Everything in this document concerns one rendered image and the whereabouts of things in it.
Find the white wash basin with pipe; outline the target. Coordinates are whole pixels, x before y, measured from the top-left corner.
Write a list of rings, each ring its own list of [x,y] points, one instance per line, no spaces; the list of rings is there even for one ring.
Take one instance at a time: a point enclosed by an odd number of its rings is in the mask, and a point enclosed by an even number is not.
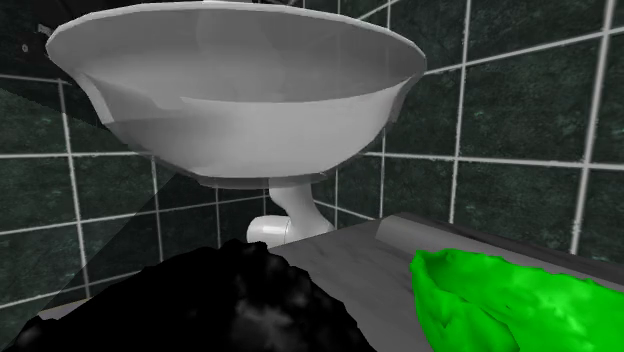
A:
[[[246,236],[275,247],[330,232],[314,183],[394,123],[423,50],[353,17],[251,0],[141,3],[55,28],[49,59],[133,151],[281,208]]]

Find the black lumpy object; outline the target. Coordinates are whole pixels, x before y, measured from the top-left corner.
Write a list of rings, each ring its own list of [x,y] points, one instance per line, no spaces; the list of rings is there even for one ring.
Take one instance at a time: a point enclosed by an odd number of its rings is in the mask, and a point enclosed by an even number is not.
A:
[[[377,352],[344,303],[262,242],[176,255],[61,318],[28,320],[3,352]]]

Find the green lumpy bowl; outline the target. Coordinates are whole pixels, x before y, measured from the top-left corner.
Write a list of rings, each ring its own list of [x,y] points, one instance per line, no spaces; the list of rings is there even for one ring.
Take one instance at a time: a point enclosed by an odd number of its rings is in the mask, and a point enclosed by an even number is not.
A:
[[[590,278],[458,249],[409,269],[434,352],[624,352],[624,292]]]

